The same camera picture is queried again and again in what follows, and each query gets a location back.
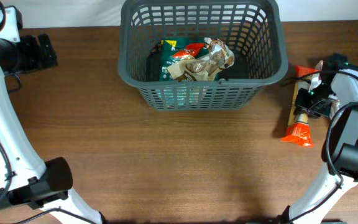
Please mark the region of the orange spaghetti package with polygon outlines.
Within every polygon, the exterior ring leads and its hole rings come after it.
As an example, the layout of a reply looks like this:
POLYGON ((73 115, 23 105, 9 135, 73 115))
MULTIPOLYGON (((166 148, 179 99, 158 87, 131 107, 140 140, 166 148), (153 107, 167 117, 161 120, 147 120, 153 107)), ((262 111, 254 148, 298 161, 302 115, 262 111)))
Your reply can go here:
POLYGON ((312 72, 317 72, 317 70, 299 65, 295 66, 295 78, 304 78, 304 80, 295 81, 288 126, 285 136, 281 138, 281 142, 290 142, 303 147, 314 146, 307 112, 296 105, 296 98, 299 95, 299 91, 301 89, 309 90, 311 77, 306 77, 306 75, 312 72))

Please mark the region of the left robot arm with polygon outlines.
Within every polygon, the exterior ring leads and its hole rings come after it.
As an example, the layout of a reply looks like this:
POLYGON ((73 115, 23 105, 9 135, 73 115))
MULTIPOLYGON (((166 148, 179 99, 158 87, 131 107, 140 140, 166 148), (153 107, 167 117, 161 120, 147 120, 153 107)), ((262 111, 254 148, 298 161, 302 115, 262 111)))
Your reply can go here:
POLYGON ((44 161, 29 142, 11 104, 6 78, 57 65, 49 36, 20 36, 22 15, 0 2, 0 210, 26 205, 62 223, 105 223, 75 191, 67 161, 44 161))

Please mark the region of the teal wet wipes pack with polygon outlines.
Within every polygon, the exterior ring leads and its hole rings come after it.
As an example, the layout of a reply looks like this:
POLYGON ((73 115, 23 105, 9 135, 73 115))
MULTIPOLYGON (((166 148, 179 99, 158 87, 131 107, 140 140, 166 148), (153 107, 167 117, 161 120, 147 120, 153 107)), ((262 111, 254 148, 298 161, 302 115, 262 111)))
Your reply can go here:
POLYGON ((199 92, 197 89, 168 88, 163 91, 168 106, 190 106, 197 103, 199 92))

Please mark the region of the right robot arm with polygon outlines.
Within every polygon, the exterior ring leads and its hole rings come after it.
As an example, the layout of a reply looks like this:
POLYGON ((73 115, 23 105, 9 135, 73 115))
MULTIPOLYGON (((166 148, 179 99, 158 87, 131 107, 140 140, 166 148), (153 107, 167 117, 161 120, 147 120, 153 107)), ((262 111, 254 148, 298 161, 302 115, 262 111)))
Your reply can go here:
POLYGON ((278 216, 278 223, 324 223, 337 201, 358 184, 358 66, 333 54, 315 68, 295 67, 293 103, 283 142, 313 146, 308 120, 329 118, 322 169, 306 193, 278 216))

